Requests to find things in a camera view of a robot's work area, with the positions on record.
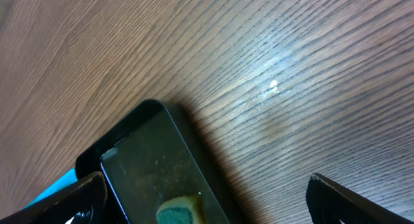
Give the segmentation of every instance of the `wooden surface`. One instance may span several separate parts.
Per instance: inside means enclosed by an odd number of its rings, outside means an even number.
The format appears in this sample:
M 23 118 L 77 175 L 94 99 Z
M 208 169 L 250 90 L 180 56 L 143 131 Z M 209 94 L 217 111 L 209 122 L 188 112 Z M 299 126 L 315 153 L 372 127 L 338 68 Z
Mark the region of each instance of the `wooden surface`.
M 414 220 L 414 0 L 14 0 L 0 217 L 145 98 L 182 104 L 246 215 L 310 223 L 320 172 Z

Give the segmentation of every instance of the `sponge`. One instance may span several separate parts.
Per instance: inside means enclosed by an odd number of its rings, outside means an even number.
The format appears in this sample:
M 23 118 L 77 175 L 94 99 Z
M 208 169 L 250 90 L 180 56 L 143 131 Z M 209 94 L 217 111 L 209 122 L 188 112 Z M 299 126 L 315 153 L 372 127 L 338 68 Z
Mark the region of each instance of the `sponge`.
M 164 202 L 157 211 L 158 224 L 205 224 L 201 198 L 182 196 Z

